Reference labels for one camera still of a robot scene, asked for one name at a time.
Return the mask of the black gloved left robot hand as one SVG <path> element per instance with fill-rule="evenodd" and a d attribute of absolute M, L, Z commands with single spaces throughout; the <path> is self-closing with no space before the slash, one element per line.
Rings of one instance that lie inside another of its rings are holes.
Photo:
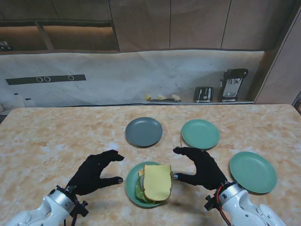
<path fill-rule="evenodd" d="M 75 186 L 74 193 L 87 195 L 100 188 L 121 184 L 123 178 L 101 178 L 101 172 L 114 161 L 122 161 L 124 156 L 116 150 L 108 150 L 97 155 L 90 155 L 78 168 L 67 186 Z"/>

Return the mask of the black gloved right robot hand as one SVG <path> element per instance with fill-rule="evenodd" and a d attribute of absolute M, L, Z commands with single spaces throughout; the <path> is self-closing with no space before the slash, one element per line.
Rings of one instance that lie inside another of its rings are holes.
<path fill-rule="evenodd" d="M 176 147 L 173 152 L 187 156 L 196 167 L 194 175 L 174 174 L 174 178 L 177 180 L 194 186 L 203 186 L 207 190 L 218 189 L 228 181 L 208 152 L 192 147 Z"/>

